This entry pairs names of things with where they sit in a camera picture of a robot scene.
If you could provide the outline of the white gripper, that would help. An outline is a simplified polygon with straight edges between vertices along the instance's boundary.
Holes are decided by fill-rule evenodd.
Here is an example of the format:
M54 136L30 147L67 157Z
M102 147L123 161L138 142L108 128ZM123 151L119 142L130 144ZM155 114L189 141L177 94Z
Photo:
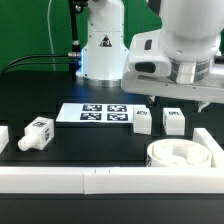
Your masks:
M199 101L198 112L210 103L224 104L224 65L213 59L186 62L169 58L158 45L159 32L133 37L122 77L126 92Z

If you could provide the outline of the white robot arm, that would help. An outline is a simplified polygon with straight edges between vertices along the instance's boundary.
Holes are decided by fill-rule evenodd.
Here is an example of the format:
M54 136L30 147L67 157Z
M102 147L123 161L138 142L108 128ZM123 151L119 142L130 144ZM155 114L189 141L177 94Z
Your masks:
M224 104L224 0L145 0L162 26L124 46L121 0L90 0L77 78L126 92Z

